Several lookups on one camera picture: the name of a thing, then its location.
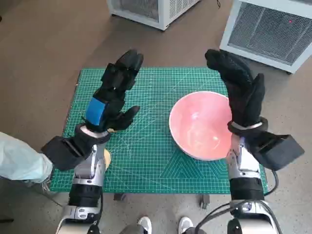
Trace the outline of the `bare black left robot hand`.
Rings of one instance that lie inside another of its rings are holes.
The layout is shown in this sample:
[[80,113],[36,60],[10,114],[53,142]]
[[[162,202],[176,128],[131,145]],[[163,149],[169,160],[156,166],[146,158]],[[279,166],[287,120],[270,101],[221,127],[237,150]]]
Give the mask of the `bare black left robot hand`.
[[139,106],[122,111],[126,91],[132,89],[144,56],[137,50],[125,52],[115,63],[109,63],[101,86],[93,94],[85,114],[86,127],[93,132],[127,129],[139,112]]

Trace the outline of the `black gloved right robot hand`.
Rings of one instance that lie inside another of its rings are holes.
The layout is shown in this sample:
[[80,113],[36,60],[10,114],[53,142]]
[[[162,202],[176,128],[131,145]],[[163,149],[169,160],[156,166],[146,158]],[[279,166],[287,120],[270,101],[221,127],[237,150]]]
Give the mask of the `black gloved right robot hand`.
[[265,95],[264,75],[254,77],[240,57],[226,51],[208,49],[205,59],[207,67],[218,71],[226,85],[232,121],[242,127],[258,124]]

